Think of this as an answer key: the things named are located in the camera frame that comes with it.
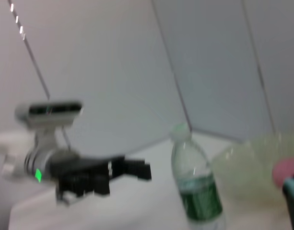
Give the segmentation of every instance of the green led light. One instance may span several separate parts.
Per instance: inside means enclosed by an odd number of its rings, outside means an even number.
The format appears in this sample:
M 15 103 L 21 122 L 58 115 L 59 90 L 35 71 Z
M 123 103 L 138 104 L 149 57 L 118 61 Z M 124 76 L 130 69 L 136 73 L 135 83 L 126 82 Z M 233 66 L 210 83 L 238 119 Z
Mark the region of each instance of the green led light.
M 38 180 L 38 182 L 40 183 L 41 182 L 42 174 L 41 174 L 41 171 L 39 169 L 36 169 L 35 177 Z

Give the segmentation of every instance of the green bowl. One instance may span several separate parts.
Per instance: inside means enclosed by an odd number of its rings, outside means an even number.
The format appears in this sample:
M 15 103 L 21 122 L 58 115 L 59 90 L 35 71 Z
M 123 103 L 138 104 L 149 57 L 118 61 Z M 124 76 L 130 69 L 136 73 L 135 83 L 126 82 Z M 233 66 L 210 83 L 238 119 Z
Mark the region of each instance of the green bowl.
M 294 134 L 266 136 L 229 147 L 212 160 L 220 193 L 253 205 L 285 203 L 271 172 L 279 160 L 288 157 L 294 157 Z

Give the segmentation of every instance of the white table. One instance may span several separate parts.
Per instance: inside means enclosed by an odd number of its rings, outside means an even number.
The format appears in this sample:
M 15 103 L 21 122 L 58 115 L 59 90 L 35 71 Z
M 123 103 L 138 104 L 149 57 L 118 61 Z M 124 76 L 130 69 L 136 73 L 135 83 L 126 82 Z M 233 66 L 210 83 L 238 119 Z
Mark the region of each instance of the white table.
M 208 157 L 231 142 L 194 134 Z M 12 208 L 9 230 L 189 230 L 173 181 L 172 143 L 164 141 L 133 158 L 151 164 L 152 181 L 124 177 L 110 184 L 111 195 L 90 195 L 70 207 L 56 205 L 54 189 Z M 254 210 L 222 197 L 228 230 L 290 230 L 286 208 Z

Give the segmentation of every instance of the water bottle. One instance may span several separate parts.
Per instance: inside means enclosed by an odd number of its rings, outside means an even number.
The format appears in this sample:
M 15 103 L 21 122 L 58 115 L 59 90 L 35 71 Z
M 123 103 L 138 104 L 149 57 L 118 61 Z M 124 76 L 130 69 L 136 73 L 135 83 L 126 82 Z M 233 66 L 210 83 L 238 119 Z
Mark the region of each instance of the water bottle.
M 186 123 L 171 134 L 175 143 L 171 164 L 189 225 L 196 230 L 224 230 L 223 207 L 214 176 L 202 148 L 192 140 Z

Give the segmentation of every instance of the bottle cap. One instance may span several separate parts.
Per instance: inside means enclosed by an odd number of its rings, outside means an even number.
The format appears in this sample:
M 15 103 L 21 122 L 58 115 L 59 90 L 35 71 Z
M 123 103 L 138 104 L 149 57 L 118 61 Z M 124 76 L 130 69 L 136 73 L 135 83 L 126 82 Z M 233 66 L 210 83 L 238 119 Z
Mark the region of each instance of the bottle cap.
M 173 142 L 184 141 L 191 138 L 191 131 L 187 123 L 181 123 L 175 126 L 170 132 L 170 138 Z

